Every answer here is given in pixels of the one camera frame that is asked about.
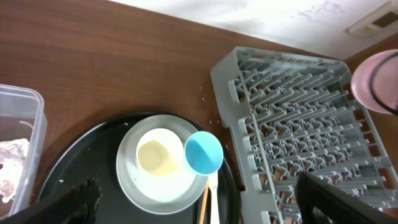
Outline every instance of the utensil handle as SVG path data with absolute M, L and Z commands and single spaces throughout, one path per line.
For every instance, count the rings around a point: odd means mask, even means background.
M 209 182 L 207 182 L 206 188 L 205 188 L 205 193 L 203 193 L 203 201 L 201 202 L 199 224 L 204 224 L 204 222 L 205 222 L 205 213 L 206 213 L 206 203 L 207 203 L 208 192 L 209 192 Z
M 220 224 L 220 218 L 218 215 L 217 189 L 211 191 L 210 224 Z

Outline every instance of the black object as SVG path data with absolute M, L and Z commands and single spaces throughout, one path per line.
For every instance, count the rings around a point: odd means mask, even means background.
M 46 197 L 5 220 L 1 224 L 86 223 L 95 222 L 101 201 L 100 187 L 95 177 Z
M 132 204 L 120 188 L 116 176 L 116 154 L 122 138 L 138 121 L 158 114 L 170 113 L 159 111 L 133 113 L 105 121 L 82 134 L 67 147 L 59 160 L 47 172 L 35 201 L 38 202 L 49 195 L 70 189 L 85 177 L 95 174 L 102 193 L 95 223 L 197 223 L 202 198 L 176 214 L 153 215 Z M 203 130 L 196 124 L 192 124 L 198 130 Z M 220 223 L 240 223 L 239 192 L 231 169 L 225 160 L 218 173 Z M 209 196 L 205 223 L 210 222 L 210 200 Z
M 308 172 L 300 172 L 295 196 L 303 224 L 335 223 L 390 224 L 398 223 L 368 204 L 342 192 Z
M 390 59 L 393 59 L 394 57 L 398 57 L 398 53 L 394 53 L 394 54 L 388 56 L 388 57 L 385 58 L 383 61 L 381 61 L 381 62 L 376 66 L 376 68 L 373 69 L 372 74 L 371 74 L 371 76 L 370 76 L 370 78 L 369 78 L 369 89 L 370 89 L 370 91 L 371 91 L 371 93 L 372 93 L 372 96 L 373 96 L 374 100 L 376 100 L 376 102 L 377 102 L 381 107 L 383 107 L 386 111 L 388 111 L 388 112 L 390 112 L 390 113 L 392 113 L 392 114 L 398 116 L 398 108 L 393 109 L 393 108 L 387 106 L 385 103 L 383 103 L 383 102 L 380 100 L 380 98 L 376 95 L 376 92 L 374 91 L 374 88 L 373 88 L 374 78 L 376 77 L 376 75 L 377 75 L 377 73 L 379 72 L 380 68 L 381 68 L 385 63 L 387 63 Z

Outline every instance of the yellow liquid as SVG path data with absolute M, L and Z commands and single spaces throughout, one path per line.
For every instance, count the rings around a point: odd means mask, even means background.
M 158 141 L 149 141 L 138 150 L 141 167 L 152 175 L 165 176 L 177 169 L 168 150 Z

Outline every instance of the clear plastic container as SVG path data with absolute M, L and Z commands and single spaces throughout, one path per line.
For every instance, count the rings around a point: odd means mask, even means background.
M 0 141 L 26 138 L 30 142 L 14 200 L 7 204 L 0 201 L 1 218 L 28 207 L 46 129 L 44 100 L 39 93 L 28 88 L 0 84 Z

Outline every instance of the brown wooden surface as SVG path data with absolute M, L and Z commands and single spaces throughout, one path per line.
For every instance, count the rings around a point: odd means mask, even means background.
M 382 42 L 373 45 L 372 47 L 350 57 L 346 60 L 347 65 L 351 72 L 368 57 L 383 52 L 385 50 L 398 49 L 398 34 L 383 40 Z M 369 111 L 374 125 L 380 135 L 384 147 L 390 157 L 392 165 L 396 172 L 398 172 L 398 116 L 380 114 Z M 398 209 L 385 209 L 385 212 L 398 218 Z
M 215 133 L 229 146 L 224 150 L 238 175 L 229 131 L 217 122 L 210 69 L 238 45 L 311 55 L 108 1 L 5 0 L 0 28 L 0 83 L 35 89 L 45 101 L 48 127 L 36 189 L 84 130 L 151 109 Z

